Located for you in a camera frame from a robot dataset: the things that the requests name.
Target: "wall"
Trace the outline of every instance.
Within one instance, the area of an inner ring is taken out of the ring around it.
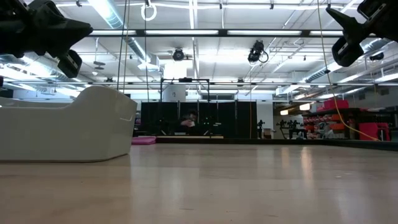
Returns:
[[[24,99],[26,101],[43,101],[46,103],[71,103],[73,100],[70,98],[70,96],[61,94],[61,93],[55,93],[55,94],[43,94],[40,92],[36,91],[29,91],[29,90],[14,90],[14,99]]]
[[[390,106],[398,106],[397,96],[398,88],[390,88],[388,95],[381,96],[379,93],[376,95],[374,91],[368,90],[365,93],[365,99],[359,100],[358,94],[346,96],[349,106],[352,108],[386,108]]]
[[[303,123],[303,117],[301,115],[300,116],[289,116],[289,115],[287,115],[287,116],[281,116],[281,115],[274,116],[274,130],[276,131],[276,133],[274,133],[274,139],[284,139],[284,137],[283,137],[283,135],[282,135],[282,133],[280,132],[280,129],[279,129],[280,126],[276,125],[276,123],[278,123],[282,119],[284,121],[297,120],[297,122]],[[284,129],[284,133],[286,133],[286,135],[285,135],[286,138],[289,138],[289,130],[288,129]]]
[[[257,122],[262,120],[262,128],[274,129],[274,105],[271,102],[257,102]]]

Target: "hanging cable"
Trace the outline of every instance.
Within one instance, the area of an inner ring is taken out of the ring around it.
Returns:
[[[146,10],[146,8],[145,8],[145,12],[144,12],[144,14],[145,14],[145,17],[147,16],[147,10]],[[145,30],[147,30],[147,21],[145,20],[145,23],[144,23],[144,26],[145,26]],[[145,53],[147,52],[147,37],[145,36],[144,37],[144,42],[145,42]],[[147,63],[147,55],[148,54],[145,54],[145,74],[146,74],[146,80],[147,80],[147,99],[148,99],[148,103],[149,103],[149,83],[148,83],[148,63]]]
[[[130,22],[130,0],[129,0],[129,10],[127,11],[127,31],[126,31],[126,49],[124,54],[124,78],[123,78],[123,94],[124,90],[126,89],[126,69],[127,69],[127,46],[128,46],[128,39],[129,39],[129,22]]]
[[[124,15],[123,15],[122,34],[124,33],[124,25],[126,23],[126,9],[127,9],[127,0],[125,0],[125,2],[124,2]],[[119,66],[118,66],[118,82],[116,84],[116,90],[117,91],[119,91],[120,64],[121,64],[121,60],[122,60],[122,48],[123,48],[123,38],[120,41]]]
[[[252,91],[250,91],[250,137],[249,137],[249,139],[251,139],[251,128],[252,128],[252,121],[251,121],[251,93],[252,93]]]
[[[324,63],[325,63],[325,69],[326,69],[326,71],[328,71],[328,62],[326,61],[325,43],[324,43],[324,40],[323,40],[323,29],[322,29],[321,10],[320,10],[321,7],[320,7],[319,0],[317,0],[317,5],[318,5],[319,26],[320,26],[320,31],[321,31],[323,61],[324,61]],[[346,126],[348,129],[350,129],[350,130],[352,130],[352,131],[355,131],[355,132],[357,132],[357,133],[359,133],[359,134],[362,134],[362,135],[364,135],[364,136],[366,136],[366,137],[372,139],[373,141],[380,141],[380,140],[378,140],[377,138],[374,138],[374,137],[372,137],[372,136],[370,136],[370,135],[368,135],[368,134],[365,134],[365,133],[363,133],[363,132],[361,132],[361,131],[359,131],[359,130],[357,130],[357,129],[355,129],[355,128],[350,127],[349,125],[347,125],[347,124],[344,122],[343,117],[341,116],[340,110],[339,110],[338,105],[337,105],[337,98],[336,98],[335,92],[333,91],[333,84],[331,83],[331,80],[330,80],[330,74],[329,74],[329,72],[327,72],[326,74],[328,75],[328,81],[329,81],[329,85],[330,85],[330,91],[331,91],[331,93],[333,94],[333,99],[334,99],[334,101],[335,101],[336,110],[337,110],[337,113],[338,113],[338,116],[339,116],[339,119],[340,119],[341,123],[342,123],[344,126]]]

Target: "duct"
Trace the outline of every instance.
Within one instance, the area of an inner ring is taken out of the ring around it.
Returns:
[[[388,45],[389,43],[391,43],[392,41],[389,39],[377,39],[374,40],[370,43],[368,43],[365,46],[362,46],[363,51],[365,52],[365,54],[362,56],[363,57],[368,57],[368,56],[372,56],[374,54],[378,54],[379,51],[385,47],[386,45]],[[329,63],[328,65],[328,69],[331,72],[334,72],[335,70],[339,69],[339,65],[337,65],[336,62],[333,63]],[[315,73],[309,75],[306,79],[305,82],[310,83],[324,75],[326,75],[326,67],[323,67],[321,69],[319,69],[318,71],[316,71]]]
[[[112,0],[88,0],[88,2],[94,7],[94,9],[98,12],[98,14],[106,21],[106,23],[112,28],[112,29],[128,29],[123,24],[122,16],[119,14],[119,12],[116,10],[116,5]],[[128,46],[131,48],[131,50],[138,56],[139,60],[148,66],[141,66],[139,67],[141,70],[145,70],[146,67],[153,68],[152,66],[149,66],[151,61],[159,61],[159,60],[151,60],[151,56],[146,54],[146,52],[142,49],[142,47],[138,44],[138,42],[132,38],[122,38]],[[159,65],[156,65],[155,69],[151,70],[156,70],[159,71]]]
[[[0,63],[9,64],[13,67],[16,67],[16,68],[19,68],[22,70],[28,70],[29,65],[32,65],[32,63],[34,63],[34,62],[38,63],[40,65],[40,68],[34,67],[34,68],[31,68],[31,70],[34,70],[34,71],[28,71],[28,72],[38,75],[38,77],[37,77],[38,79],[51,80],[51,81],[56,81],[56,82],[74,82],[72,79],[69,79],[68,77],[66,77],[62,72],[59,72],[57,69],[55,69],[55,70],[53,69],[53,68],[57,67],[57,65],[54,61],[52,61],[46,57],[38,56],[35,53],[26,53],[24,58],[16,58],[13,55],[0,56]],[[49,88],[46,86],[35,86],[32,88],[34,88],[36,91],[41,92],[41,93],[49,92]]]

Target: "hanging rope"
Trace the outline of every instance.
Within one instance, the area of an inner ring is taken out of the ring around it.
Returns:
[[[127,11],[127,0],[124,2],[124,14],[123,14],[123,26],[122,34],[124,33],[124,25],[126,23],[126,11]],[[119,66],[118,66],[118,82],[116,84],[116,90],[119,91],[119,79],[120,79],[120,64],[122,59],[122,48],[123,48],[123,38],[120,41],[120,53],[119,53]]]

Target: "black frame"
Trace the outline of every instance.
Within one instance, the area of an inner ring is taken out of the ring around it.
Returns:
[[[162,103],[163,103],[163,82],[164,81],[171,81],[170,85],[174,85],[174,81],[179,82],[179,83],[192,83],[192,82],[197,82],[197,85],[202,85],[201,82],[207,82],[207,110],[208,113],[210,113],[210,79],[208,78],[189,78],[189,79],[169,79],[169,78],[161,78],[160,79],[160,100],[159,100],[159,112],[158,112],[158,119],[162,116]],[[180,102],[177,102],[178,106],[178,115],[180,115]],[[209,136],[211,138],[211,127],[209,126]]]

